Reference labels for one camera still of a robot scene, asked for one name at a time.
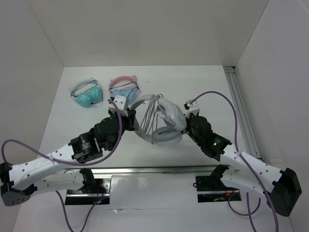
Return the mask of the white grey headphones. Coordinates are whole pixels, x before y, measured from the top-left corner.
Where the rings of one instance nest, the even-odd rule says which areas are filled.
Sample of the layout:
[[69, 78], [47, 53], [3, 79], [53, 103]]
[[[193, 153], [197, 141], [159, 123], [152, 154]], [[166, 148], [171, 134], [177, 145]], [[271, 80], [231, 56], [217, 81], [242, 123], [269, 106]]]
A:
[[144, 102], [148, 102], [148, 106], [141, 123], [135, 119], [135, 134], [156, 146], [170, 146], [180, 142], [187, 127], [180, 107], [162, 94], [147, 94], [136, 99], [130, 109], [136, 110]]

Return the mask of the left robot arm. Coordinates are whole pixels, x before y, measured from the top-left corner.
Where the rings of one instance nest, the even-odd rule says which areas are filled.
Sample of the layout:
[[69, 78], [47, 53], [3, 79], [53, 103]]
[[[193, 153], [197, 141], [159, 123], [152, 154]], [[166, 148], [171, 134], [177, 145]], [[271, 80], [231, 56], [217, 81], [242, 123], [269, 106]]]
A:
[[121, 116], [109, 111], [90, 131], [80, 134], [62, 148], [23, 163], [0, 165], [0, 195], [5, 206], [15, 206], [32, 196], [63, 190], [90, 193], [97, 189], [90, 165], [108, 159], [119, 145], [124, 131], [134, 131], [135, 110], [127, 109]]

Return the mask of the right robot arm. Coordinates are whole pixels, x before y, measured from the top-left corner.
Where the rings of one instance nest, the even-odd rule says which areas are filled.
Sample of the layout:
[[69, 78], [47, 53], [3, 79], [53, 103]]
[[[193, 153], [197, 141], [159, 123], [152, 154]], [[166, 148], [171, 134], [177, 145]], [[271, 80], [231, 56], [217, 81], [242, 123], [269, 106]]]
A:
[[255, 157], [237, 151], [235, 144], [214, 133], [210, 123], [198, 113], [185, 114], [186, 133], [209, 158], [220, 163], [211, 177], [215, 189], [224, 186], [248, 191], [266, 202], [281, 216], [290, 216], [302, 189], [294, 170], [273, 167]]

